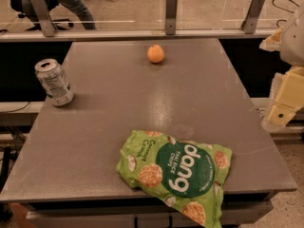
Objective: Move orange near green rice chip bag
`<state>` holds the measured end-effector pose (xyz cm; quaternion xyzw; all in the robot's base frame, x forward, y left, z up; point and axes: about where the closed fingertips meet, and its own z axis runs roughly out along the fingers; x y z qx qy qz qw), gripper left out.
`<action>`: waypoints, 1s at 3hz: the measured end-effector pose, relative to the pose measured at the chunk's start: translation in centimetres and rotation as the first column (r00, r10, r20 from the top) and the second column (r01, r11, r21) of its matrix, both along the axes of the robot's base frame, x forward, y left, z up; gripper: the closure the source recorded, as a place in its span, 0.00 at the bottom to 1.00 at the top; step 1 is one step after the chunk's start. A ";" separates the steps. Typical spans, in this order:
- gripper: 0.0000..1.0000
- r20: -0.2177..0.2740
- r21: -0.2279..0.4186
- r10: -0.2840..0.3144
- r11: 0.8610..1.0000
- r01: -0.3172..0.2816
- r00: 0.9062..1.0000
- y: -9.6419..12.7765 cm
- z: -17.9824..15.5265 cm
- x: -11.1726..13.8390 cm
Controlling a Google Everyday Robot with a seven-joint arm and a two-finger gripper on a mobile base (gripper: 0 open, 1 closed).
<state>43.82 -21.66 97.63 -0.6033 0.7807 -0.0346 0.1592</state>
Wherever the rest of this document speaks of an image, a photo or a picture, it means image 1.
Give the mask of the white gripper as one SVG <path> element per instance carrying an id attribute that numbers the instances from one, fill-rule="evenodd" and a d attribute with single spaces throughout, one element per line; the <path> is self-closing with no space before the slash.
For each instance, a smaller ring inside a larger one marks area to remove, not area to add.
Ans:
<path id="1" fill-rule="evenodd" d="M 261 126 L 275 132 L 304 107 L 304 4 L 296 9 L 284 28 L 278 28 L 264 39 L 259 48 L 280 51 L 281 60 L 292 65 L 285 74 L 275 74 L 262 118 Z"/>

